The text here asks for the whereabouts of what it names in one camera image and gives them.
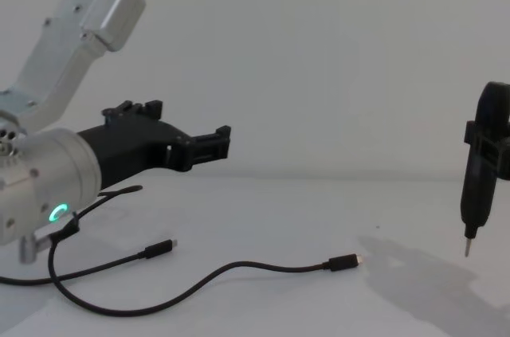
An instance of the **white wall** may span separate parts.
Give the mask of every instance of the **white wall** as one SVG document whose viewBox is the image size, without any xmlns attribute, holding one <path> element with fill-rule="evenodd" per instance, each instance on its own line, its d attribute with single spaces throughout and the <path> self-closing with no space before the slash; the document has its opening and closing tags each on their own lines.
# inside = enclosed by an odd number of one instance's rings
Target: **white wall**
<svg viewBox="0 0 510 337">
<path fill-rule="evenodd" d="M 57 1 L 0 0 L 0 87 Z M 481 89 L 510 83 L 508 0 L 147 1 L 59 124 L 162 99 L 190 133 L 232 125 L 230 161 L 195 174 L 461 178 Z"/>
</svg>

